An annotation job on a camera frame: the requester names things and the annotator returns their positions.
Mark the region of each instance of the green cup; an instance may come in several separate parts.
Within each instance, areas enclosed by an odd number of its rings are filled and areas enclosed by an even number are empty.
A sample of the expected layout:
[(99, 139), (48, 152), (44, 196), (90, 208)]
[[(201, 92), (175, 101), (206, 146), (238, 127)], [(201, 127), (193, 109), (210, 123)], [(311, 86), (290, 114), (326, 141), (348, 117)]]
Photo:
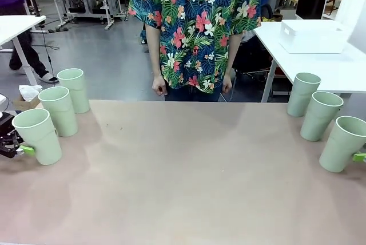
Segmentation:
[(58, 135), (69, 137), (78, 132), (78, 125), (71, 102), (70, 91), (63, 86), (55, 86), (40, 92), (38, 99), (50, 112)]
[(314, 92), (301, 127), (301, 137), (309, 141), (320, 140), (342, 106), (343, 99), (338, 95)]
[(295, 117), (304, 116), (311, 95), (317, 90), (321, 79), (311, 73), (297, 73), (287, 105), (287, 114)]
[(365, 143), (365, 121), (352, 116), (338, 117), (319, 163), (327, 171), (341, 172)]
[(51, 165), (60, 160), (61, 147), (48, 110), (26, 110), (15, 116), (12, 124), (24, 142), (34, 148), (40, 164)]
[(57, 74), (59, 83), (70, 90), (75, 113), (85, 113), (90, 109), (86, 96), (84, 72), (81, 69), (65, 69)]

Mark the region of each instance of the floral shirt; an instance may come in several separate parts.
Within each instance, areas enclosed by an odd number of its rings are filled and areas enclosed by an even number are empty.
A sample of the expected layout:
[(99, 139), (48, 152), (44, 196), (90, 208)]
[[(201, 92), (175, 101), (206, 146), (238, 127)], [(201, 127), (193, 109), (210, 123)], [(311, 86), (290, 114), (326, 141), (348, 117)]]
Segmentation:
[(171, 88), (213, 93), (226, 71), (229, 36), (260, 25), (260, 0), (131, 0), (129, 13), (161, 28), (161, 73)]

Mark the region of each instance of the brown tabletop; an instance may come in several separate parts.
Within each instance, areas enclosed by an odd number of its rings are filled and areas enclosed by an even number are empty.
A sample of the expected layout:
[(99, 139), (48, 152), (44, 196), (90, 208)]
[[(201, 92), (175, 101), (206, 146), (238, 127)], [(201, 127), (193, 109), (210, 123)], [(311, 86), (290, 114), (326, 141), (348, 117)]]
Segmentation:
[(0, 241), (366, 244), (366, 170), (323, 170), (285, 104), (93, 100), (62, 159), (0, 158)]

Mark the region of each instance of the tissue box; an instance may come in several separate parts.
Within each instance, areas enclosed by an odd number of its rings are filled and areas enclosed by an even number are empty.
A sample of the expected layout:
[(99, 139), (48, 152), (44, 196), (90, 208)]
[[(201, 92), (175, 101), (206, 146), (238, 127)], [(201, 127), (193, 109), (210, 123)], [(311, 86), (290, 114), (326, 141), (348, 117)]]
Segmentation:
[(15, 110), (28, 110), (34, 109), (39, 104), (38, 97), (34, 97), (31, 101), (27, 102), (24, 100), (23, 96), (20, 94), (17, 100), (12, 101)]
[(288, 53), (341, 53), (348, 35), (336, 21), (283, 20), (279, 43)]

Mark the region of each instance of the white box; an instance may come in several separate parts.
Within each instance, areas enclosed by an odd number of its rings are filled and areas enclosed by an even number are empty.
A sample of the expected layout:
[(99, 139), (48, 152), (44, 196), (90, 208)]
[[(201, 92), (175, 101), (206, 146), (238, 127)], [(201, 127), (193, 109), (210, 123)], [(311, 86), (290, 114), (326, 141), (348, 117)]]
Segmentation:
[(283, 20), (280, 45), (288, 53), (341, 53), (348, 37), (336, 21)]

